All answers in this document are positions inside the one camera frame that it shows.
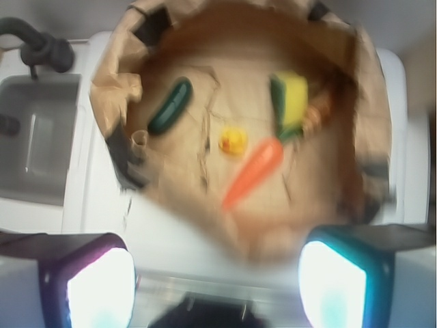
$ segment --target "black faucet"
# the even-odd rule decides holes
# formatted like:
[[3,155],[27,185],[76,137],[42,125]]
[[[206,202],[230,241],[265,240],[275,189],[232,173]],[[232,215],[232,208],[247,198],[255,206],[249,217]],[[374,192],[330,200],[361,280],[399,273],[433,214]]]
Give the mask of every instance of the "black faucet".
[[21,60],[30,67],[34,80],[38,78],[36,65],[49,65],[58,73],[67,72],[73,66],[74,52],[65,39],[40,33],[25,21],[14,17],[0,18],[0,36],[3,34],[12,34],[24,42],[20,47]]

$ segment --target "brown paper bag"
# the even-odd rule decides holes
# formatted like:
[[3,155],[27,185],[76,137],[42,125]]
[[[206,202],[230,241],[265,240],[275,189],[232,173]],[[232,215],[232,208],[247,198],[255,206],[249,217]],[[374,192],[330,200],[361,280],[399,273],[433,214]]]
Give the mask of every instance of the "brown paper bag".
[[[278,70],[305,76],[310,101],[331,85],[333,105],[314,107],[304,137],[284,146],[280,169],[225,213],[221,200],[244,159],[219,150],[221,131],[244,128],[246,156],[274,135],[268,86]],[[189,78],[193,98],[168,132],[147,135],[178,77]],[[363,222],[366,205],[385,192],[360,169],[389,163],[378,57],[362,29],[318,2],[136,1],[113,32],[91,103],[122,186],[141,189],[242,258],[293,256],[311,228]]]

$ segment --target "toy cucumber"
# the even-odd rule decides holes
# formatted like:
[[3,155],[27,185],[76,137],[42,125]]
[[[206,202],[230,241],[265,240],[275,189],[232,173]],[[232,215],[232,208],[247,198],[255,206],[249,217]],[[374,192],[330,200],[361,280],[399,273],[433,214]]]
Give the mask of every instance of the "toy cucumber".
[[147,130],[151,135],[160,135],[178,120],[191,99],[193,86],[183,77],[177,81],[158,113],[152,118]]

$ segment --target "gray sink basin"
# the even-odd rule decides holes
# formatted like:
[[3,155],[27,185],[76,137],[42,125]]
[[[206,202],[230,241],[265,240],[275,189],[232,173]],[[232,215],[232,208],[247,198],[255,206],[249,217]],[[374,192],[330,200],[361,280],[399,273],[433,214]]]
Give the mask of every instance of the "gray sink basin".
[[64,204],[79,80],[53,74],[0,84],[0,114],[20,122],[17,135],[0,135],[0,197]]

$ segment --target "yellow rubber duck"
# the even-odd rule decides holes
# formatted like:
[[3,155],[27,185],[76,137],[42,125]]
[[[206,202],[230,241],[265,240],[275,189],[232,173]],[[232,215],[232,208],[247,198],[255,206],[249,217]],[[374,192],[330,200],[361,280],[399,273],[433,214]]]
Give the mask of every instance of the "yellow rubber duck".
[[218,146],[226,154],[242,155],[247,147],[247,133],[242,128],[226,126],[222,130]]

